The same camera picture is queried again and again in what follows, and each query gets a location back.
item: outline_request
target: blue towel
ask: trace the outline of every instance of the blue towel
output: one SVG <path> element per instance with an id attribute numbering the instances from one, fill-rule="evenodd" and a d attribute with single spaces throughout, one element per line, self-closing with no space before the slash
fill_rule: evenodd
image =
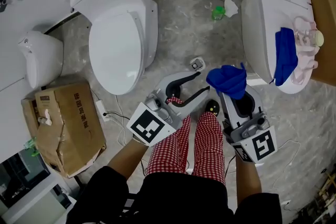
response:
<path id="1" fill-rule="evenodd" d="M 243 63 L 242 69 L 233 66 L 222 66 L 208 73 L 206 82 L 218 92 L 223 92 L 233 99 L 241 99 L 245 94 L 246 70 Z"/>
<path id="2" fill-rule="evenodd" d="M 275 46 L 277 50 L 277 65 L 273 80 L 275 80 L 276 86 L 281 86 L 298 65 L 293 30 L 282 27 L 280 32 L 276 32 Z"/>

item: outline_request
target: red checkered pants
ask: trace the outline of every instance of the red checkered pants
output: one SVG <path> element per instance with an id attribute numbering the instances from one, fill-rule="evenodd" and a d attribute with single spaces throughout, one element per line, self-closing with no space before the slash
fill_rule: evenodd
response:
<path id="1" fill-rule="evenodd" d="M 167 102 L 181 100 L 173 97 Z M 147 175 L 159 172 L 183 173 L 188 155 L 190 115 L 175 133 L 158 142 L 152 152 Z M 195 134 L 195 166 L 192 175 L 211 178 L 225 184 L 223 135 L 215 115 L 205 112 L 200 117 Z"/>

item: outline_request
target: marble floor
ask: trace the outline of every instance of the marble floor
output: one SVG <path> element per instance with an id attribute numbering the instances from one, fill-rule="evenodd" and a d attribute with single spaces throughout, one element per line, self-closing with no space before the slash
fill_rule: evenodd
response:
<path id="1" fill-rule="evenodd" d="M 248 73 L 252 73 L 247 64 L 243 45 L 240 9 L 232 18 L 224 17 L 220 21 L 211 19 L 211 11 L 221 0 L 155 0 L 159 9 L 159 42 L 156 57 L 143 74 L 142 79 L 130 93 L 118 96 L 124 115 L 130 117 L 144 101 L 146 95 L 162 77 L 186 70 L 188 62 L 195 56 L 202 56 L 207 68 L 196 80 L 186 84 L 183 95 L 188 96 L 206 86 L 207 73 L 223 64 L 239 66 L 243 62 Z M 242 0 L 234 0 L 239 6 Z M 93 98 L 103 101 L 109 111 L 118 111 L 116 98 L 107 92 L 96 80 L 89 59 L 88 38 L 91 24 L 82 15 L 68 21 L 50 35 L 64 42 L 64 67 L 56 83 L 71 83 L 87 80 L 93 90 Z M 271 156 L 263 166 L 258 167 L 263 191 L 278 193 L 280 201 L 291 200 L 285 208 L 282 206 L 283 222 L 289 223 L 295 217 L 296 210 L 311 201 L 325 178 L 320 172 L 329 167 L 335 159 L 336 144 L 336 88 L 311 80 L 298 94 L 288 95 L 273 86 L 258 86 L 271 124 L 276 128 L 279 151 Z M 209 98 L 218 99 L 211 89 Z M 192 127 L 189 142 L 188 161 L 194 165 L 193 146 L 196 121 L 199 113 L 192 115 Z M 218 119 L 223 120 L 221 113 Z M 120 150 L 122 141 L 131 139 L 131 133 L 125 132 L 113 121 L 103 122 L 107 149 L 94 165 L 80 175 L 88 182 L 91 176 Z M 224 143 L 225 164 L 234 155 L 234 150 Z M 144 166 L 150 157 L 149 149 L 144 156 Z M 229 206 L 236 208 L 236 174 L 232 162 L 226 178 Z M 136 169 L 128 181 L 130 192 L 136 193 L 142 184 L 141 166 Z"/>

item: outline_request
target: white toilet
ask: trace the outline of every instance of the white toilet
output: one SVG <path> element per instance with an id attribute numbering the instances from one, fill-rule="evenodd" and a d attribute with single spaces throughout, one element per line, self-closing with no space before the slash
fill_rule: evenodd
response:
<path id="1" fill-rule="evenodd" d="M 314 22 L 311 0 L 243 0 L 242 32 L 245 56 L 253 71 L 266 83 L 271 83 L 276 69 L 275 33 L 281 27 L 294 29 L 298 16 Z M 303 22 L 297 28 L 310 28 Z M 308 83 L 312 70 L 302 84 L 295 84 L 290 76 L 278 88 L 285 93 L 297 93 Z"/>
<path id="2" fill-rule="evenodd" d="M 38 31 L 27 32 L 18 46 L 27 62 L 27 80 L 33 89 L 55 80 L 62 71 L 63 43 Z"/>
<path id="3" fill-rule="evenodd" d="M 110 93 L 131 91 L 154 60 L 157 4 L 152 0 L 70 0 L 92 23 L 89 55 L 99 83 Z"/>

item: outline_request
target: person's arm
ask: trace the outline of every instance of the person's arm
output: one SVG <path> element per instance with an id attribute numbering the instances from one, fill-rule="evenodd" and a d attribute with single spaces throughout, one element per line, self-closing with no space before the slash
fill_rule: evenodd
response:
<path id="1" fill-rule="evenodd" d="M 261 193 L 261 183 L 254 163 L 244 163 L 236 154 L 237 203 L 248 196 Z"/>
<path id="2" fill-rule="evenodd" d="M 127 179 L 137 168 L 148 146 L 132 139 L 109 162 L 108 166 Z"/>

